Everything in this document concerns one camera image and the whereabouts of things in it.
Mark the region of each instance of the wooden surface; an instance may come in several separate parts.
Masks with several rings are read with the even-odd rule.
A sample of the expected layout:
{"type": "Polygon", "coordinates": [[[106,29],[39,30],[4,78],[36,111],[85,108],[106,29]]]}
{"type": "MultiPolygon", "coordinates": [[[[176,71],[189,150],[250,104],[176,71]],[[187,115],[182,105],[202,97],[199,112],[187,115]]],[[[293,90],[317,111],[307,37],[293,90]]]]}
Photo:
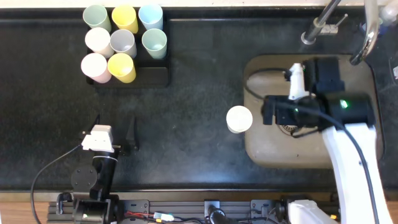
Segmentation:
{"type": "MultiPolygon", "coordinates": [[[[36,211],[42,223],[46,223],[48,202],[35,203],[36,211]]],[[[398,202],[388,202],[391,218],[398,223],[398,202]]],[[[0,224],[35,224],[29,202],[0,203],[0,224]]]]}

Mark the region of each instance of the green led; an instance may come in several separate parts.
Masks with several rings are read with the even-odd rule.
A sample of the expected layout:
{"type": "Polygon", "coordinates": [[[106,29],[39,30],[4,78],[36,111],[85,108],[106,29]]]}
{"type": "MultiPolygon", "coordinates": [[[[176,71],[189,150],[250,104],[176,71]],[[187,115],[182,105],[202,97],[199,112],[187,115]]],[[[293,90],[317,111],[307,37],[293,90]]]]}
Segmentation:
{"type": "Polygon", "coordinates": [[[340,100],[340,105],[341,105],[341,108],[343,108],[343,109],[348,107],[348,103],[345,100],[340,100]]]}

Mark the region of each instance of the beige sink basin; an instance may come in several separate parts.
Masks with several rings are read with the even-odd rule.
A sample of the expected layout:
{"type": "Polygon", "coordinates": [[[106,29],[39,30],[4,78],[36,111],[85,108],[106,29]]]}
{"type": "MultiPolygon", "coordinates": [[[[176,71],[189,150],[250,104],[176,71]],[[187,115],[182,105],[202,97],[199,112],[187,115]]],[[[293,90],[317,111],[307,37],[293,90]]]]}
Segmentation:
{"type": "MultiPolygon", "coordinates": [[[[361,62],[352,66],[349,55],[261,55],[252,59],[244,70],[244,77],[260,68],[290,68],[293,63],[303,62],[313,57],[339,58],[340,77],[345,82],[346,91],[363,91],[370,95],[376,116],[377,158],[383,152],[382,133],[377,106],[373,73],[370,67],[361,62]]],[[[253,75],[248,86],[256,93],[265,95],[288,95],[290,83],[280,72],[266,72],[253,75]]],[[[331,161],[321,134],[315,133],[294,139],[282,132],[287,127],[266,126],[262,124],[261,106],[257,100],[244,90],[244,106],[253,115],[253,124],[245,132],[245,146],[249,157],[260,166],[278,168],[331,168],[331,161]]]]}

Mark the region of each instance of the yellow cup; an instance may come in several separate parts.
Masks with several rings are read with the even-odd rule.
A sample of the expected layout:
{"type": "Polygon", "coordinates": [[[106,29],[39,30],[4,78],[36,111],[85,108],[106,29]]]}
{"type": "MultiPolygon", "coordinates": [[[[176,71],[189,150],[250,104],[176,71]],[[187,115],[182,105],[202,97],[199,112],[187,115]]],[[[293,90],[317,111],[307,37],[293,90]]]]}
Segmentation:
{"type": "Polygon", "coordinates": [[[112,20],[119,29],[126,29],[133,34],[138,32],[136,10],[132,6],[122,5],[113,9],[112,20]]]}
{"type": "Polygon", "coordinates": [[[124,53],[115,54],[108,60],[108,70],[124,83],[131,83],[136,79],[136,69],[132,58],[124,53]]]}

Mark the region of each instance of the chrome faucet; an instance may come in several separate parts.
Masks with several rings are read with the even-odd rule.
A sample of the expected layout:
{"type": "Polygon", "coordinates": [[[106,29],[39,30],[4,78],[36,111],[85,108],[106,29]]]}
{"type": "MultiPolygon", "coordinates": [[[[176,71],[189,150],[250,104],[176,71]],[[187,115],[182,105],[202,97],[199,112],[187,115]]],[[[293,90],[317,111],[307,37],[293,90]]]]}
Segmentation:
{"type": "MultiPolygon", "coordinates": [[[[308,31],[304,32],[301,36],[301,40],[304,44],[311,45],[315,43],[317,36],[326,26],[326,20],[330,17],[333,10],[336,9],[340,1],[341,0],[331,0],[320,16],[313,20],[313,24],[310,26],[308,31]]],[[[377,1],[364,0],[364,5],[366,14],[365,40],[363,46],[349,59],[349,62],[352,65],[359,64],[366,58],[366,56],[368,56],[376,43],[377,35],[379,33],[379,10],[377,8],[377,1]]]]}

